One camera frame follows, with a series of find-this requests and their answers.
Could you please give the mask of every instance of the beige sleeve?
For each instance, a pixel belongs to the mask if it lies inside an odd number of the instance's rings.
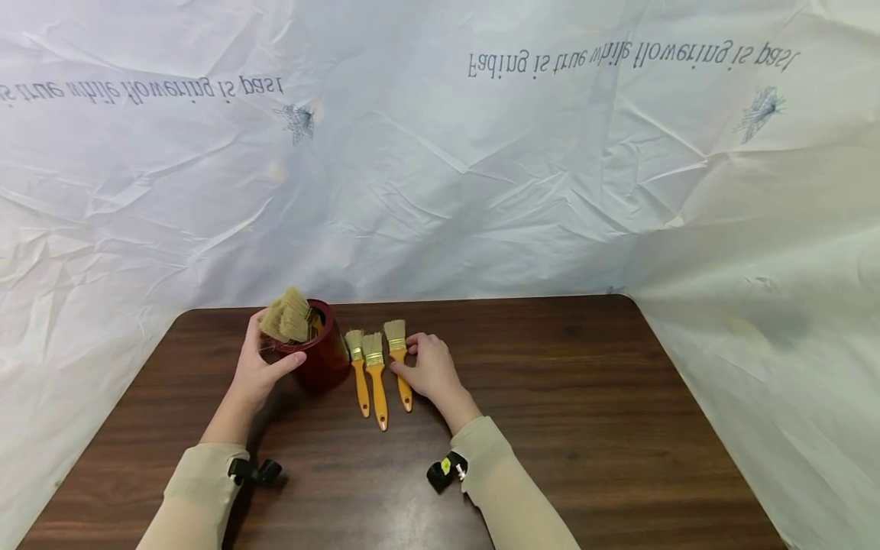
[[[491,418],[465,426],[452,438],[452,450],[467,460],[461,490],[483,513],[495,550],[579,550]]]
[[[137,550],[219,550],[238,495],[239,487],[228,475],[235,458],[249,455],[241,445],[187,449]]]

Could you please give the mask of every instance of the brown table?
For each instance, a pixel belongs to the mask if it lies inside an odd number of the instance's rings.
[[[585,550],[784,549],[628,299],[335,310],[343,330],[404,318],[409,332],[444,338],[462,382]],[[175,321],[21,548],[135,547],[180,454],[223,397],[255,311]],[[275,419],[253,441],[257,458],[276,459],[290,479],[242,492],[227,547],[492,548],[458,484],[437,495],[425,481],[449,435],[426,401],[404,412],[390,371],[387,433],[359,414],[354,377],[316,400],[292,386],[270,400]]]

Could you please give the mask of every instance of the yellow handle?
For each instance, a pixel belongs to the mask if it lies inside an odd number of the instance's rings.
[[[361,405],[361,414],[364,418],[370,418],[370,394],[367,392],[367,378],[363,375],[363,361],[352,361],[351,366],[355,368],[357,402]]]
[[[391,352],[391,357],[394,361],[403,364],[403,360],[407,358],[407,351],[405,349],[395,349]],[[409,387],[407,381],[400,376],[397,377],[397,391],[400,393],[400,402],[403,403],[403,408],[408,413],[413,412],[413,390]]]
[[[367,367],[367,372],[373,378],[373,406],[376,408],[376,422],[379,429],[388,429],[388,402],[385,401],[385,387],[382,385],[382,370],[385,366],[378,365]]]

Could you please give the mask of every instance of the white plastic sheet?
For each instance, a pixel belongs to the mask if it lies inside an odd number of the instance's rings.
[[[880,539],[873,0],[7,12],[0,547],[177,314],[291,282],[629,293],[792,547]]]

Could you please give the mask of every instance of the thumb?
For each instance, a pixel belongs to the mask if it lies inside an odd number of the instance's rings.
[[[275,363],[269,365],[269,368],[275,373],[276,378],[281,378],[285,374],[296,370],[299,365],[305,363],[305,357],[306,355],[304,351],[298,351],[289,356],[282,357]]]
[[[406,380],[410,385],[413,384],[413,378],[418,378],[416,369],[407,367],[405,364],[398,363],[397,361],[391,362],[391,372]]]

